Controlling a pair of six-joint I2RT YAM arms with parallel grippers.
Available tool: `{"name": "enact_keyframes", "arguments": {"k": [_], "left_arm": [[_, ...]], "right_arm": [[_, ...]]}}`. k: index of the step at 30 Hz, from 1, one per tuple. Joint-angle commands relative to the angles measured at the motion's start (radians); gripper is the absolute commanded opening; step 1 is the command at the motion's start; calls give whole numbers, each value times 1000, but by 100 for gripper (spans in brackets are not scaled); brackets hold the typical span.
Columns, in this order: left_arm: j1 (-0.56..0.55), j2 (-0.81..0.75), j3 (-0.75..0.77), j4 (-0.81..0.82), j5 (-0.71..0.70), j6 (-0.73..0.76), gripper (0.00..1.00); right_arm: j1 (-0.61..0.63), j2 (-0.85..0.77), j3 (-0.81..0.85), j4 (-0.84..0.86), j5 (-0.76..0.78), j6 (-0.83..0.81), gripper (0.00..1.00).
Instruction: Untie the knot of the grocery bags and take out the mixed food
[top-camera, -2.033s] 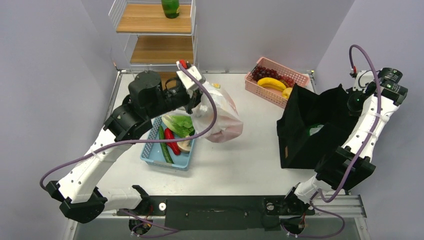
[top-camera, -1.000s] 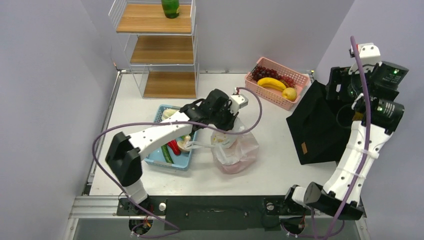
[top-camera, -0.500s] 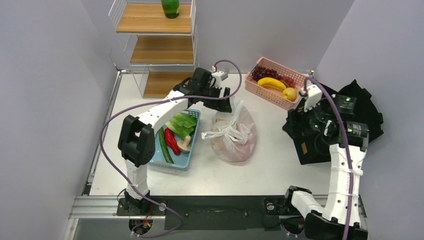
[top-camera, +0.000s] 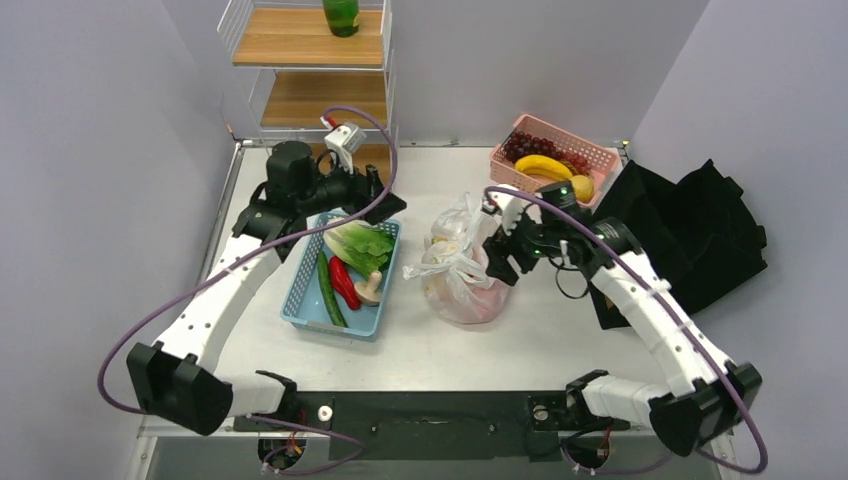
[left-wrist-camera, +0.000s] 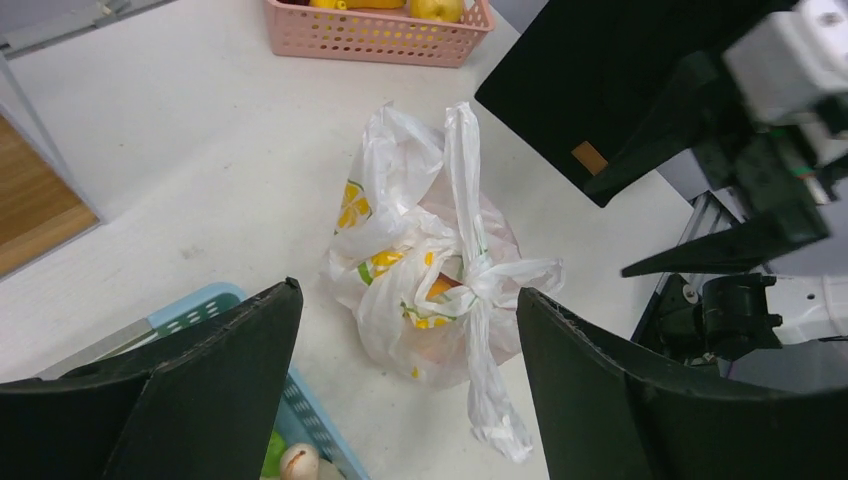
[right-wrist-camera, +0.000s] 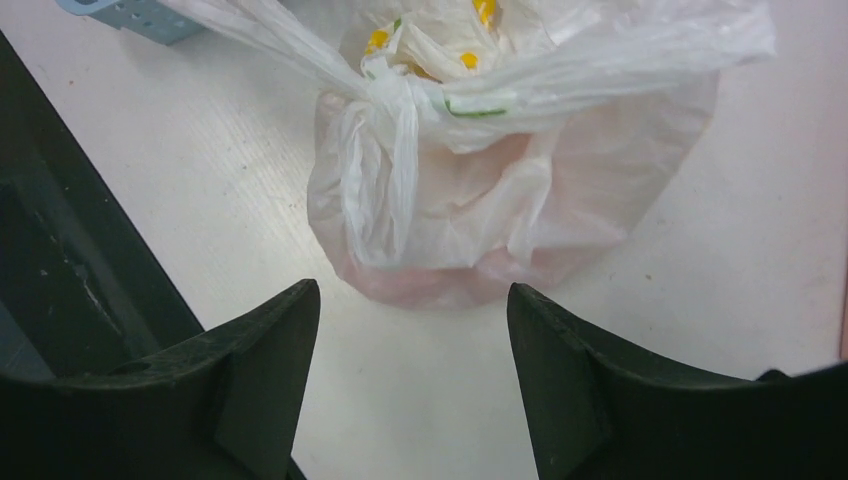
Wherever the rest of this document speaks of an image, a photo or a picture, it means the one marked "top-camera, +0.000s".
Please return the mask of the white plastic grocery bag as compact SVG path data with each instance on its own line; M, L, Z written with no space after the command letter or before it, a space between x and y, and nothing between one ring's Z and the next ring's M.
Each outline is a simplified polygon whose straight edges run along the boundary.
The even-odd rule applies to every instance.
M466 192L433 221L416 263L402 267L406 280L418 279L431 309L454 324L493 321L503 310L510 287L486 273L483 241L497 222L482 211L482 201Z

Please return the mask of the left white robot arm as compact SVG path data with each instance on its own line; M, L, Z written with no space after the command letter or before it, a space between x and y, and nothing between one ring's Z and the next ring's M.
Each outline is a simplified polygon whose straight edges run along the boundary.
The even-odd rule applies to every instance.
M320 160L303 142L274 146L266 179L239 214L216 269L152 344L130 349L126 365L142 413L200 435L248 414L259 414L275 430L295 423L294 381L266 370L216 376L232 330L297 241L321 232L320 226L308 228L309 218L341 209L340 225L355 220L377 225L407 206L391 190L395 178L382 179L376 167L359 171L337 160L322 173Z

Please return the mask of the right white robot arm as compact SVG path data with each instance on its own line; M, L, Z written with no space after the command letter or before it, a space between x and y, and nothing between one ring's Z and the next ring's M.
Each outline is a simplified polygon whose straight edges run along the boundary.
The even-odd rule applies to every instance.
M753 423L750 407L760 373L731 360L695 326L621 221L593 219L567 182L534 194L490 186L482 210L500 218L483 243L488 276L513 286L540 259L567 258L587 281L593 301L599 307L611 303L661 368L661 384L603 370L570 382L565 413L572 425L588 429L615 419L647 426L668 450L685 457L739 423Z

